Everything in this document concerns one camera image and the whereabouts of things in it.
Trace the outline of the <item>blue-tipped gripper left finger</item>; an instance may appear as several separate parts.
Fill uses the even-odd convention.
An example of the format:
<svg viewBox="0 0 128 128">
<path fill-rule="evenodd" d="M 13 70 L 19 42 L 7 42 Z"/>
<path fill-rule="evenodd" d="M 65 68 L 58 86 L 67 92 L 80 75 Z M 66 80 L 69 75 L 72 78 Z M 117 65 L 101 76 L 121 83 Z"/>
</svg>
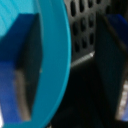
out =
<svg viewBox="0 0 128 128">
<path fill-rule="evenodd" d="M 41 62 L 39 14 L 19 14 L 0 41 L 0 108 L 4 122 L 31 119 Z"/>
</svg>

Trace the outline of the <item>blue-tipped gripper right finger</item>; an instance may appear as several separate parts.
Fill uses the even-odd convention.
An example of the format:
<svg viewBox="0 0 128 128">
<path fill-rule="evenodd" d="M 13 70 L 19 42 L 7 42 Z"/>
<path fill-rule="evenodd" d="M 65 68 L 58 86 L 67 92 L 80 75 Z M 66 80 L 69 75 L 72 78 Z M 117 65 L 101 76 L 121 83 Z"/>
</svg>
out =
<svg viewBox="0 0 128 128">
<path fill-rule="evenodd" d="M 95 60 L 115 118 L 128 121 L 128 22 L 120 14 L 97 18 Z"/>
</svg>

